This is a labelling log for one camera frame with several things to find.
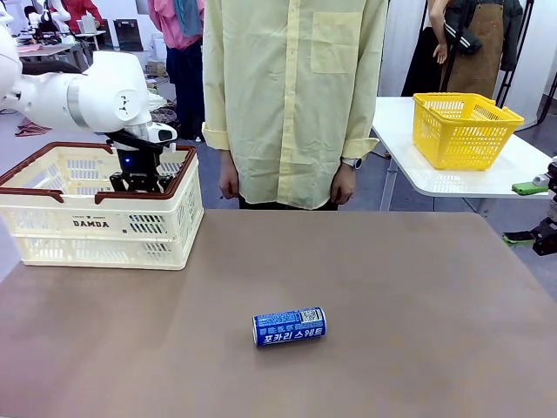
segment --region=plastic crate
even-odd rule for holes
[[[53,143],[0,177],[0,213],[34,266],[184,268],[203,217],[194,147],[161,155],[165,193],[113,192],[108,145]]]
[[[414,95],[414,144],[439,170],[486,170],[524,118],[479,94]]]

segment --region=hand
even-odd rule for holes
[[[341,163],[332,179],[331,202],[345,205],[356,191],[356,170],[348,164]]]
[[[446,61],[446,57],[449,55],[449,47],[447,44],[439,44],[437,48],[435,48],[435,52],[433,53],[433,57],[437,58],[437,64],[443,65]]]
[[[238,171],[232,160],[230,151],[220,152],[220,180],[218,187],[226,199],[237,198],[238,192]]]

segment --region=shirt cuff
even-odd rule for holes
[[[347,139],[342,150],[342,158],[363,158],[379,143],[376,138]]]
[[[228,132],[224,131],[212,131],[207,129],[205,123],[203,123],[203,136],[205,137],[205,142],[215,150],[230,150],[230,144],[228,143]]]

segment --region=yellow basket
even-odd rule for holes
[[[438,170],[486,170],[524,118],[479,94],[415,94],[414,144]]]

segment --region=person in red shirt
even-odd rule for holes
[[[97,6],[93,4],[91,0],[63,0],[62,4],[71,14],[71,20],[66,22],[66,24],[70,26],[72,32],[79,32],[77,21],[81,20],[81,16],[87,14],[87,12],[91,13],[95,18],[95,26],[99,27],[101,22],[103,22],[103,18],[98,12]]]

